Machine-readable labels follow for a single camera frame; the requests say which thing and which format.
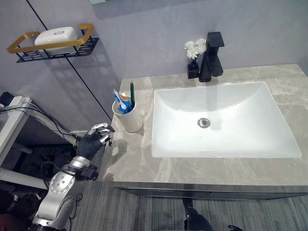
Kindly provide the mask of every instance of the toothbrush cup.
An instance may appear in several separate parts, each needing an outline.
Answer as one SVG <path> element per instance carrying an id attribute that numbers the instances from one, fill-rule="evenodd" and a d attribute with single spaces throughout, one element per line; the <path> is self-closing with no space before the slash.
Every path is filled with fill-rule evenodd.
<path id="1" fill-rule="evenodd" d="M 126 96 L 128 100 L 131 103 L 131 98 L 130 96 Z M 112 104 L 112 111 L 118 117 L 118 119 L 121 121 L 123 127 L 125 128 L 126 131 L 128 132 L 136 132 L 139 131 L 143 125 L 143 120 L 142 117 L 138 111 L 138 102 L 135 101 L 135 106 L 133 109 L 126 113 L 126 114 L 121 114 L 119 109 L 116 106 L 116 103 L 114 102 Z"/>

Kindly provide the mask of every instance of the gold soap holder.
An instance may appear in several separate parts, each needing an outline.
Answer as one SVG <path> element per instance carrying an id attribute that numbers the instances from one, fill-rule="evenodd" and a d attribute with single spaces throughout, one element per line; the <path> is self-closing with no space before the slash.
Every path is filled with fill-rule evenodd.
<path id="1" fill-rule="evenodd" d="M 47 59 L 59 59 L 59 58 L 70 58 L 70 57 L 79 57 L 79 56 L 87 56 L 90 55 L 98 41 L 99 38 L 92 38 L 92 33 L 94 31 L 94 26 L 92 24 L 80 24 L 78 28 L 82 32 L 82 38 L 67 41 L 67 42 L 57 42 L 45 45 L 37 45 L 30 47 L 20 47 L 20 44 L 28 38 L 36 37 L 40 33 L 39 32 L 29 32 L 20 36 L 15 42 L 13 42 L 7 49 L 9 53 L 15 53 L 19 57 L 17 63 L 24 63 L 36 60 L 47 60 Z M 46 49 L 50 48 L 61 48 L 61 47 L 73 47 L 76 53 L 66 53 L 66 54 L 56 54 L 50 55 Z"/>

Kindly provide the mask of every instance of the gray wall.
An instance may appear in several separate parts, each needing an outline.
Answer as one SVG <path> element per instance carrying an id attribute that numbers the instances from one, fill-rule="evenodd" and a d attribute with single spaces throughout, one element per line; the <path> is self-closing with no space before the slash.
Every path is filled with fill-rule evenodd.
<path id="1" fill-rule="evenodd" d="M 109 116 L 112 88 L 128 77 L 186 72 L 183 46 L 221 31 L 223 68 L 298 63 L 308 73 L 307 0 L 30 0 L 47 28 L 92 23 L 94 53 L 70 58 Z M 32 97 L 70 130 L 109 121 L 65 59 L 16 64 L 6 47 L 43 31 L 26 0 L 0 1 L 0 89 Z"/>
<path id="2" fill-rule="evenodd" d="M 17 64 L 6 48 L 29 31 L 44 27 L 25 0 L 0 1 L 0 89 L 31 97 L 69 130 L 110 122 L 65 59 Z"/>
<path id="3" fill-rule="evenodd" d="M 48 28 L 93 23 L 118 78 L 186 72 L 185 42 L 209 31 L 222 32 L 224 68 L 307 62 L 307 0 L 30 2 Z"/>

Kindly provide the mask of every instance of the sink drain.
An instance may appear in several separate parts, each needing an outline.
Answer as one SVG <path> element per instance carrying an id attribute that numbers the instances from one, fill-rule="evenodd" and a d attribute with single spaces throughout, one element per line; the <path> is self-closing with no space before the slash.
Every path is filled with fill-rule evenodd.
<path id="1" fill-rule="evenodd" d="M 211 125 L 211 122 L 207 118 L 200 118 L 198 119 L 197 124 L 201 128 L 208 128 Z"/>

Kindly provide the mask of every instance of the toothpaste tube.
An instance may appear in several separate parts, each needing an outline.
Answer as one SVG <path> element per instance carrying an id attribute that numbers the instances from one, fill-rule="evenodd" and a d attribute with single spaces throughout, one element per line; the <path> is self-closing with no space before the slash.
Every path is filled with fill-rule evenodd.
<path id="1" fill-rule="evenodd" d="M 126 114 L 130 112 L 132 110 L 132 106 L 128 98 L 123 95 L 119 95 L 119 93 L 115 89 L 114 89 L 114 93 L 115 93 L 116 107 L 119 109 L 119 111 L 122 114 Z"/>

